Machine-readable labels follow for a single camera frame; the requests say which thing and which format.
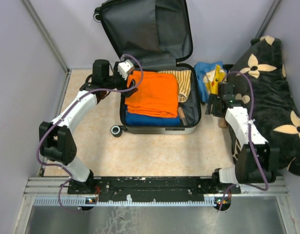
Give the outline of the orange cloth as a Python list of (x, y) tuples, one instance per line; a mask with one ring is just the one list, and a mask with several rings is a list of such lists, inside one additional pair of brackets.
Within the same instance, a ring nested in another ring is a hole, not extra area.
[(125, 99), (129, 113), (161, 118), (178, 116), (178, 82), (174, 75), (133, 71), (128, 82), (133, 80), (140, 85), (137, 92)]

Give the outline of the black suitcase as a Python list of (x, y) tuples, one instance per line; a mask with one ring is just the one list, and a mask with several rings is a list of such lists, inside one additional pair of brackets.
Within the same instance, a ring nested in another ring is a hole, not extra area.
[(134, 56), (144, 71), (190, 70), (191, 92), (179, 103), (188, 121), (178, 126), (131, 126), (125, 121), (125, 98), (120, 101), (121, 125), (132, 134), (190, 134), (201, 119), (197, 76), (184, 61), (193, 52), (187, 3), (184, 0), (108, 0), (95, 8), (93, 18), (102, 24), (116, 54)]

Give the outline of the cork topped bottle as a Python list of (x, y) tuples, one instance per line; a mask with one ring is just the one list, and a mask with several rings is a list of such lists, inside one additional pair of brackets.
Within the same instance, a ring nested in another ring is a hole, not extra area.
[(223, 129), (225, 129), (225, 128), (228, 127), (228, 122), (225, 120), (224, 117), (219, 118), (219, 120), (218, 120), (218, 126), (220, 128), (223, 128)]

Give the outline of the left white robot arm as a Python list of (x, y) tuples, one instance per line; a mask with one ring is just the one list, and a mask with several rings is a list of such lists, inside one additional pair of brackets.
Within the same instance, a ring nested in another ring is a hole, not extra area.
[(85, 79), (72, 103), (52, 121), (40, 124), (36, 152), (40, 165), (62, 168), (69, 179), (77, 182), (79, 189), (87, 194), (95, 189), (93, 172), (76, 155), (73, 133), (86, 114), (108, 93), (131, 95), (137, 91), (139, 82), (128, 84), (128, 77), (135, 66), (142, 68), (140, 62), (128, 54), (121, 56), (112, 74), (109, 72), (108, 60), (94, 61), (92, 74)]

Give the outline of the yellow white striped towel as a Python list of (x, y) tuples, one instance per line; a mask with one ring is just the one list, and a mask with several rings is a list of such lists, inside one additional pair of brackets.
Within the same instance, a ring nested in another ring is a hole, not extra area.
[(180, 103), (186, 102), (191, 92), (192, 72), (190, 70), (183, 70), (183, 71), (167, 70), (167, 71), (160, 71), (159, 73), (172, 74), (175, 76), (178, 82), (178, 101)]

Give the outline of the light blue Pikachu shirt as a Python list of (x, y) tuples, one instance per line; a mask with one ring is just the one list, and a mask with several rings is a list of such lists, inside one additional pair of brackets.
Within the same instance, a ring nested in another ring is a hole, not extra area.
[(223, 81), (226, 70), (222, 61), (198, 62), (194, 65), (201, 102), (208, 103), (211, 94), (218, 94), (218, 85)]

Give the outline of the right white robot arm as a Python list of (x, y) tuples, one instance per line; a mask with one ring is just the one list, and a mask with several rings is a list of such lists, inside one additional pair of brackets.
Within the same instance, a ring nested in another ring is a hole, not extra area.
[(266, 191), (275, 182), (279, 166), (280, 150), (271, 145), (258, 131), (241, 100), (236, 98), (234, 85), (221, 83), (218, 94), (212, 94), (206, 114), (223, 117), (228, 123), (231, 141), (235, 144), (235, 165), (215, 169), (212, 188), (223, 193), (229, 184), (246, 184), (254, 188), (264, 184)]

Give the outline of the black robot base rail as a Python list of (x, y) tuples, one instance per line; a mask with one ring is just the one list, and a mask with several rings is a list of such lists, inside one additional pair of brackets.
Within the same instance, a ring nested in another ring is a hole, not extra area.
[(229, 184), (208, 176), (94, 177), (89, 182), (71, 181), (70, 195), (98, 195), (100, 202), (200, 202), (207, 194), (222, 194)]

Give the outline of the blue garment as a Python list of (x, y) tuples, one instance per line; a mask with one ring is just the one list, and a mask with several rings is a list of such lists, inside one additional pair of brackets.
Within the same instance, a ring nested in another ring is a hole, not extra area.
[(132, 114), (125, 109), (125, 121), (131, 126), (178, 126), (181, 124), (179, 117), (163, 118), (163, 117), (151, 117), (147, 115)]

